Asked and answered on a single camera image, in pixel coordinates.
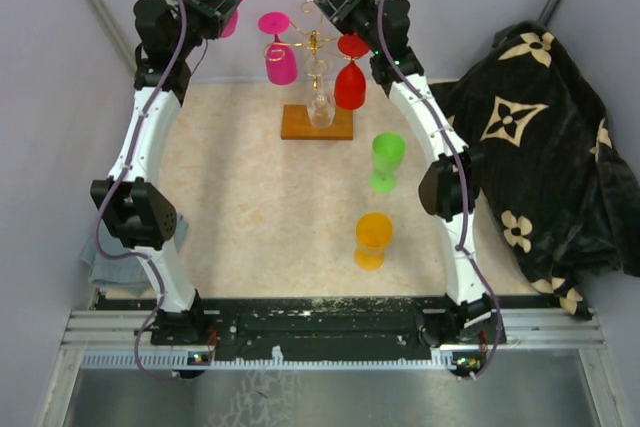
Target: wooden base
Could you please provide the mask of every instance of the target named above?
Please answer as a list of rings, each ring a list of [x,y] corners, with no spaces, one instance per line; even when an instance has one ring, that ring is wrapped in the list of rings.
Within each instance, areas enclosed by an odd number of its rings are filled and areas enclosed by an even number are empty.
[[[311,125],[306,105],[285,105],[282,112],[283,140],[353,140],[353,111],[336,108],[336,116],[326,129]]]

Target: beige table surface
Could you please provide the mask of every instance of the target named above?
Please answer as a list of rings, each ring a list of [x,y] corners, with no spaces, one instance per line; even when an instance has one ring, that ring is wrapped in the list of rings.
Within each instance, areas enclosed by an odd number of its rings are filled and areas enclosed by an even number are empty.
[[[310,84],[202,84],[189,88],[165,149],[160,189],[189,222],[180,259],[202,297],[440,295],[445,272],[436,220],[417,187],[427,165],[409,125],[369,85],[353,141],[280,139],[282,106],[304,103]],[[371,142],[383,131],[407,140],[390,194],[374,193]],[[365,213],[387,214],[394,238],[384,265],[353,262]],[[479,200],[480,268],[499,294],[535,291]],[[144,297],[153,296],[151,290]],[[131,297],[112,289],[109,298]]]

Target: black blanket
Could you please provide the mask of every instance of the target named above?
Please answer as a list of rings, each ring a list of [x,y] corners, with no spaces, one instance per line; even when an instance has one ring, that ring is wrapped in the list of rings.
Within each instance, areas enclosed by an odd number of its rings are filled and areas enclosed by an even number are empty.
[[[522,272],[569,312],[586,273],[640,276],[640,188],[605,106],[538,23],[496,34],[460,81],[432,86],[458,134],[485,153],[480,184]]]

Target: gray cloth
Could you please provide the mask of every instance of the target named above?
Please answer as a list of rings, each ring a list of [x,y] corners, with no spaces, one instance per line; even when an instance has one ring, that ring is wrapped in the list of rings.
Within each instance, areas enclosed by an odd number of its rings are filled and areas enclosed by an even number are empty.
[[[188,227],[189,224],[184,220],[182,214],[178,214],[178,225],[173,236],[178,251],[182,247]],[[120,240],[111,237],[104,222],[100,223],[99,235],[100,245],[106,252],[114,255],[130,252],[130,249],[122,246]],[[98,254],[93,236],[89,238],[82,249],[80,260],[91,267],[89,283],[94,287],[100,289],[116,287],[134,295],[140,295],[151,286],[147,274],[137,258],[105,259]]]

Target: gray floor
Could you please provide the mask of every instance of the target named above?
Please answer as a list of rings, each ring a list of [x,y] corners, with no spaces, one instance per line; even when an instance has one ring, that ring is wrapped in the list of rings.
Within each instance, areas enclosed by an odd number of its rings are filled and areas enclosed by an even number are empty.
[[[208,372],[161,384],[80,372],[67,426],[596,426],[577,353],[500,352],[477,383],[448,372]]]

